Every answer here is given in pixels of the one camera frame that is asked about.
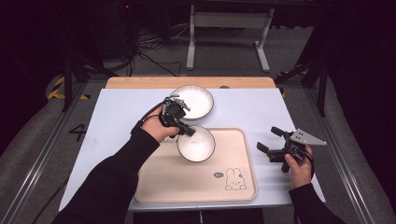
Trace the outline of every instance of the table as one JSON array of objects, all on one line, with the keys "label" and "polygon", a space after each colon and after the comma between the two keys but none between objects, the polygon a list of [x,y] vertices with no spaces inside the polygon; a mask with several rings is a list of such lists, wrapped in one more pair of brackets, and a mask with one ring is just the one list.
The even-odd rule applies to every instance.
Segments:
[{"label": "table", "polygon": [[[209,89],[215,99],[215,107],[210,114],[203,119],[189,122],[190,125],[201,124],[201,126],[209,129],[235,127],[245,132],[252,168],[256,176],[257,196],[250,201],[205,203],[138,203],[136,200],[132,200],[129,209],[138,212],[180,209],[202,210],[262,207],[290,203],[288,194],[289,175],[280,171],[281,163],[269,162],[268,158],[255,148],[257,142],[261,140],[269,148],[281,148],[283,146],[283,139],[270,133],[271,125],[275,123],[283,130],[295,130],[281,94],[271,78],[113,77],[101,92],[60,209],[65,207],[88,172],[101,160],[115,153],[127,141],[131,127],[137,119],[140,119],[139,116],[145,113],[146,107],[154,105],[154,102],[163,97],[165,93],[169,94],[174,88],[183,85],[205,87]],[[233,89],[221,90],[219,89],[220,86],[228,86]],[[252,101],[255,103],[258,98],[260,98],[261,104],[252,104]],[[248,118],[246,114],[235,109],[235,105],[241,105],[242,108],[248,109]],[[225,112],[233,119],[224,116]],[[116,119],[107,119],[109,118],[108,114],[114,113],[117,113]],[[324,201],[315,177],[313,184],[319,197]]]}]

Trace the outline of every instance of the yellow hazard tape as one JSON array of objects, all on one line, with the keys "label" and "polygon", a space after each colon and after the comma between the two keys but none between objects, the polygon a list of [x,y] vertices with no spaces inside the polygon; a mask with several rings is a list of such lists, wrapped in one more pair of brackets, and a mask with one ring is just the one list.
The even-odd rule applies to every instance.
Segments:
[{"label": "yellow hazard tape", "polygon": [[[55,85],[52,88],[52,91],[49,93],[49,96],[47,97],[48,99],[59,99],[59,100],[64,100],[64,94],[58,93],[59,88],[62,86],[62,83],[64,83],[64,75],[61,75],[58,80],[56,81]],[[81,95],[79,98],[80,100],[89,100],[91,99],[90,95]]]}]

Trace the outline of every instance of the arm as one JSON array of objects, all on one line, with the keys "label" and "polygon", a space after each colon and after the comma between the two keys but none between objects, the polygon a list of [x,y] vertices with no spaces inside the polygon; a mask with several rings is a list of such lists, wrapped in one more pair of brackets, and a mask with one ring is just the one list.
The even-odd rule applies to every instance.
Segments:
[{"label": "arm", "polygon": [[[310,146],[305,146],[306,151],[312,155]],[[337,217],[320,200],[311,184],[311,163],[307,158],[299,164],[290,155],[285,155],[285,160],[290,167],[291,191],[289,195],[295,212],[303,224],[310,223],[345,223]]]},{"label": "arm", "polygon": [[[161,110],[160,106],[148,117]],[[166,136],[177,133],[175,127],[164,128],[158,116],[147,119],[116,154],[93,168],[53,223],[123,223],[140,167]]]}]

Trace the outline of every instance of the person's hand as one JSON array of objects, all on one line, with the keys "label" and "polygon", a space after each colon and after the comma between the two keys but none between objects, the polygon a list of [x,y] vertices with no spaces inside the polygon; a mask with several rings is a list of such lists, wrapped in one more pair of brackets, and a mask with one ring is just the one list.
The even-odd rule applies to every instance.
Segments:
[{"label": "person's hand", "polygon": [[[312,149],[309,145],[305,145],[305,150],[312,155]],[[297,162],[290,154],[286,154],[285,160],[290,167],[290,185],[292,189],[311,183],[312,164],[306,157],[302,161]]]},{"label": "person's hand", "polygon": [[158,117],[162,110],[163,105],[158,106],[151,114],[146,117],[145,122],[141,127],[159,143],[161,143],[165,137],[176,135],[179,131],[177,127],[163,127]]}]

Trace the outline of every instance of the black sleeve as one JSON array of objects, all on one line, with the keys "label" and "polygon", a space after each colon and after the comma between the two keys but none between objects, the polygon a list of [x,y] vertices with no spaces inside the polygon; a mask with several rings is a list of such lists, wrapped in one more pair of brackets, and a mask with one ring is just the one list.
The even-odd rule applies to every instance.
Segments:
[{"label": "black sleeve", "polygon": [[53,223],[123,223],[138,172],[160,144],[140,129],[113,156],[100,162]]},{"label": "black sleeve", "polygon": [[298,218],[303,224],[345,223],[320,200],[312,184],[289,191]]}]

